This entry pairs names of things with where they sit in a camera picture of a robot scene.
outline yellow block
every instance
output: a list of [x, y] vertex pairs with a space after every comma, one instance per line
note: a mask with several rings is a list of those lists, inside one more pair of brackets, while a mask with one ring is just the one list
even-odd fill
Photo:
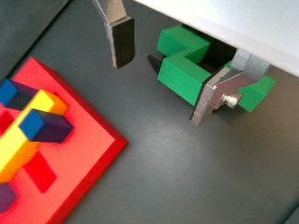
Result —
[[11, 181], [23, 165], [31, 161], [38, 152], [40, 143], [31, 142], [19, 128], [31, 109], [63, 115], [69, 109], [69, 105], [58, 95], [44, 90], [38, 92], [27, 104], [22, 114], [15, 119], [0, 139], [0, 184]]

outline blue block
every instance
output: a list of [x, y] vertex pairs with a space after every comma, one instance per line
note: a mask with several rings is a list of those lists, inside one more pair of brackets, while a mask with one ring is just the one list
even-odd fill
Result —
[[24, 118], [20, 129], [30, 141], [62, 143], [73, 131], [73, 125], [63, 115], [32, 109]]
[[38, 90], [6, 79], [0, 86], [0, 102], [10, 109], [23, 110]]

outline red board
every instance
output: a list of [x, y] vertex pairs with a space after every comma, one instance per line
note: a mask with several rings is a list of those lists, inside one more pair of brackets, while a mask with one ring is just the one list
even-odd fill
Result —
[[[62, 223], [82, 197], [109, 168], [127, 140], [90, 106], [74, 88], [40, 61], [31, 58], [14, 80], [55, 93], [70, 105], [64, 114], [74, 125], [66, 141], [42, 143], [39, 152], [56, 179], [42, 193], [27, 171], [22, 169], [11, 182], [18, 199], [6, 213], [2, 224]], [[0, 107], [3, 111], [18, 113]]]

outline purple block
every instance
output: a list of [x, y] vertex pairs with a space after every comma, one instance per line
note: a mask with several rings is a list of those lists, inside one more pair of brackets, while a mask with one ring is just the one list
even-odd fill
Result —
[[14, 188], [8, 183], [0, 184], [0, 213], [6, 212], [16, 200]]
[[23, 110], [38, 90], [6, 79], [0, 85], [0, 102], [10, 109]]

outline red block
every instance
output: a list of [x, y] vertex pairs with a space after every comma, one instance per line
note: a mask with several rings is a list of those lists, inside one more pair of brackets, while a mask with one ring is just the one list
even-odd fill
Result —
[[6, 133], [7, 128], [12, 124], [15, 118], [8, 111], [0, 113], [0, 135]]
[[24, 165], [23, 168], [27, 171], [39, 191], [46, 193], [58, 176], [55, 175], [52, 168], [50, 167], [50, 164], [47, 163], [47, 160], [40, 152], [35, 154], [32, 160]]
[[74, 125], [74, 131], [63, 144], [40, 144], [42, 156], [58, 177], [48, 191], [39, 191], [24, 169], [14, 177], [11, 185], [18, 200], [0, 214], [0, 223], [58, 224], [109, 168], [127, 140], [55, 71], [36, 59], [27, 61], [14, 80], [55, 93], [69, 103], [70, 110], [64, 116]]

